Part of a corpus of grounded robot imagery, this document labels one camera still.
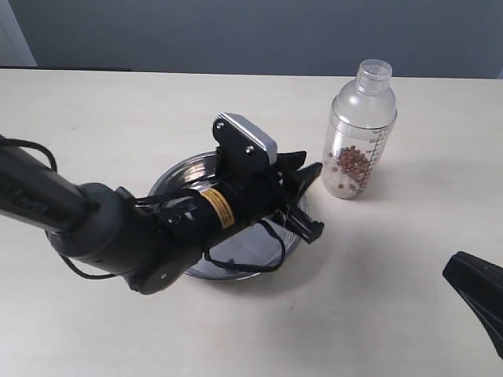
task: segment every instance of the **stainless steel bowl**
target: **stainless steel bowl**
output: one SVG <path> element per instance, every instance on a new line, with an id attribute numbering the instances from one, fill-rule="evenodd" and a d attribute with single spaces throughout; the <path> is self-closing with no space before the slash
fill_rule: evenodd
<path id="1" fill-rule="evenodd" d="M 216 155 L 214 152 L 202 153 L 190 157 L 163 174 L 154 184 L 150 195 L 158 195 L 177 190 L 183 186 L 203 190 L 209 186 L 205 180 L 191 183 L 201 178 L 210 180 L 215 176 Z M 306 198 L 300 200 L 299 206 L 307 212 Z M 300 237 L 286 229 L 270 223 L 286 245 L 287 257 L 295 250 Z M 211 256 L 222 261 L 234 260 L 236 263 L 256 265 L 272 265 L 280 256 L 280 245 L 271 238 L 261 226 L 247 228 L 228 240 L 211 249 Z M 242 273 L 239 271 L 221 269 L 212 263 L 201 259 L 185 272 L 187 275 L 207 280 L 241 280 L 258 273 Z"/>

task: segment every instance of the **black cable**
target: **black cable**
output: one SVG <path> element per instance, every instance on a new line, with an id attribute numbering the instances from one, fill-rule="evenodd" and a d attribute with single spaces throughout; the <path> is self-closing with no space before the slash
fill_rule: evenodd
<path id="1" fill-rule="evenodd" d="M 204 259 L 213 263 L 221 269 L 233 269 L 234 271 L 240 271 L 242 273 L 272 273 L 279 269 L 286 259 L 286 246 L 283 239 L 276 233 L 274 228 L 265 220 L 258 220 L 257 224 L 263 226 L 267 233 L 277 240 L 281 246 L 280 260 L 275 265 L 249 265 L 244 263 L 234 263 L 234 262 L 223 262 L 213 259 L 210 255 L 210 251 L 206 250 L 204 253 Z"/>
<path id="2" fill-rule="evenodd" d="M 0 139 L 0 148 L 4 148 L 4 147 L 21 147 L 21 148 L 29 148 L 29 149 L 34 149 L 35 151 L 39 151 L 39 152 L 43 153 L 47 157 L 47 159 L 49 160 L 50 169 L 53 170 L 55 173 L 57 173 L 57 164 L 56 164 L 56 159 L 54 158 L 53 153 L 41 144 L 34 143 L 33 141 L 3 138 L 3 139 Z M 63 262 L 74 273 L 83 277 L 84 279 L 103 280 L 103 279 L 110 279 L 111 277 L 116 277 L 116 275 L 114 275 L 113 273 L 106 273 L 104 275 L 90 275 L 90 274 L 85 273 L 82 270 L 80 270 L 76 265 L 73 264 L 73 262 L 68 257 L 65 257 L 61 254 L 58 254 L 58 255 L 61 257 L 61 259 L 63 259 Z"/>

